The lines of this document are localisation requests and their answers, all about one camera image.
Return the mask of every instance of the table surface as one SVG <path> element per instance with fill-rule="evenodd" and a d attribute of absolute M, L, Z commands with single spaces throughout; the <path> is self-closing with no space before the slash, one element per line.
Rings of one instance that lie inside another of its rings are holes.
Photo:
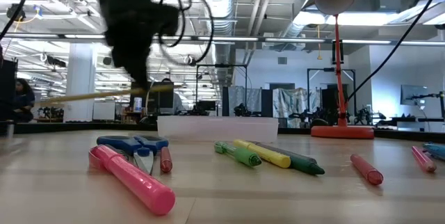
<path fill-rule="evenodd" d="M 445 163 L 422 172 L 409 141 L 279 136 L 273 145 L 309 155 L 326 171 L 313 177 L 263 163 L 255 169 L 213 151 L 210 142 L 170 142 L 171 174 L 154 176 L 177 195 L 167 215 L 152 215 L 114 176 L 88 170 L 98 136 L 131 131 L 16 135 L 0 156 L 0 219 L 48 223 L 403 223 L 445 221 Z M 351 166 L 358 153 L 385 176 L 370 186 Z"/>

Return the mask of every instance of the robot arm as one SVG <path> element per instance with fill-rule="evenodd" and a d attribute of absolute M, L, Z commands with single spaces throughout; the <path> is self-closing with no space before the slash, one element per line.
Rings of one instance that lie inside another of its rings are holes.
<path fill-rule="evenodd" d="M 148 88 L 147 57 L 155 34 L 175 35 L 179 9 L 152 0 L 99 0 L 108 30 L 107 44 L 116 67 L 124 67 L 141 88 Z"/>

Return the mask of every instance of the laboratory room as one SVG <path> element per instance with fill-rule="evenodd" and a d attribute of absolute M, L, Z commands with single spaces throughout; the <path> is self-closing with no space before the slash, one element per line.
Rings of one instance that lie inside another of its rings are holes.
<path fill-rule="evenodd" d="M 0 0 L 0 223 L 445 223 L 445 0 Z"/>

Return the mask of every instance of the clear plastic bin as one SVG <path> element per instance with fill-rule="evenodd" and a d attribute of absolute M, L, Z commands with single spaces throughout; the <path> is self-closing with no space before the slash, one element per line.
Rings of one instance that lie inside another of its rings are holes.
<path fill-rule="evenodd" d="M 275 142 L 278 119 L 255 117 L 159 116 L 158 134 L 173 141 Z"/>

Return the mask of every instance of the dark green marker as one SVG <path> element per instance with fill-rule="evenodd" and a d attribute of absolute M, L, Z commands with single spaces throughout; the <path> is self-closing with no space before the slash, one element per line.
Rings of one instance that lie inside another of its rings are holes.
<path fill-rule="evenodd" d="M 320 168 L 316 160 L 310 157 L 306 157 L 300 154 L 296 154 L 290 151 L 282 150 L 277 147 L 271 147 L 268 145 L 264 145 L 262 143 L 255 143 L 260 147 L 267 148 L 269 150 L 279 152 L 280 154 L 285 154 L 291 157 L 291 166 L 289 168 L 293 168 L 295 170 L 310 174 L 310 175 L 324 175 L 325 171 Z"/>
<path fill-rule="evenodd" d="M 235 160 L 249 166 L 254 167 L 261 164 L 261 159 L 258 154 L 251 152 L 242 147 L 234 147 L 224 142 L 215 142 L 215 152 L 219 154 L 228 154 L 235 158 Z"/>

